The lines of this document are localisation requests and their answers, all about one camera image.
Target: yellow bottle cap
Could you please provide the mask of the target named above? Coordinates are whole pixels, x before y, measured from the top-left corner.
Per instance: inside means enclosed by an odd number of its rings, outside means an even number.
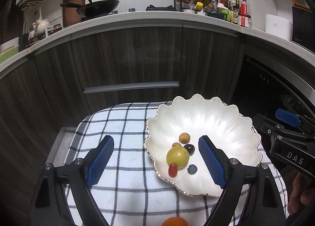
[[[197,8],[197,9],[202,9],[203,6],[204,6],[204,5],[203,5],[201,2],[197,2],[197,4],[196,4],[196,8]]]

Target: table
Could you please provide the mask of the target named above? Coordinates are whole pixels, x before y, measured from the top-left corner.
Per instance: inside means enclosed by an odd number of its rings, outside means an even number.
[[[146,120],[156,116],[158,103],[119,104],[94,113],[78,126],[67,152],[65,164],[97,147],[105,135],[114,138],[114,152],[97,185],[91,193],[111,226],[161,226],[170,217],[181,216],[189,225],[202,226],[218,198],[188,197],[174,186],[160,179],[153,170],[153,163],[143,148],[147,137]],[[267,157],[262,145],[262,162],[269,165],[283,203],[286,217],[288,197],[285,183]],[[76,225],[81,218],[69,186],[65,187],[67,201]],[[236,225],[241,215],[248,185],[244,185],[237,209],[230,225]]]

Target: orange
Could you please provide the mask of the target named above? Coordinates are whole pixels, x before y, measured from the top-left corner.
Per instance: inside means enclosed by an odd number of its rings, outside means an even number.
[[[167,219],[162,226],[188,226],[188,223],[180,217],[172,217]]]

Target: blueberry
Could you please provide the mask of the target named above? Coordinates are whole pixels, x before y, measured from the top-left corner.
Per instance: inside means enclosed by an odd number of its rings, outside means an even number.
[[[197,172],[197,167],[194,164],[189,165],[187,168],[188,174],[195,174]]]
[[[185,148],[186,150],[188,150],[188,153],[189,153],[190,155],[193,155],[194,152],[195,152],[195,146],[193,146],[192,144],[186,144],[186,145],[184,145],[184,148]]]

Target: black wok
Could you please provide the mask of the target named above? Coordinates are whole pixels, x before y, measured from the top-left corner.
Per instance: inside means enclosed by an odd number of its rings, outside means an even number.
[[[89,0],[89,4],[80,5],[70,2],[61,3],[61,7],[72,7],[76,8],[76,12],[83,18],[95,17],[101,14],[109,14],[112,12],[119,4],[118,0],[105,0],[92,2]]]

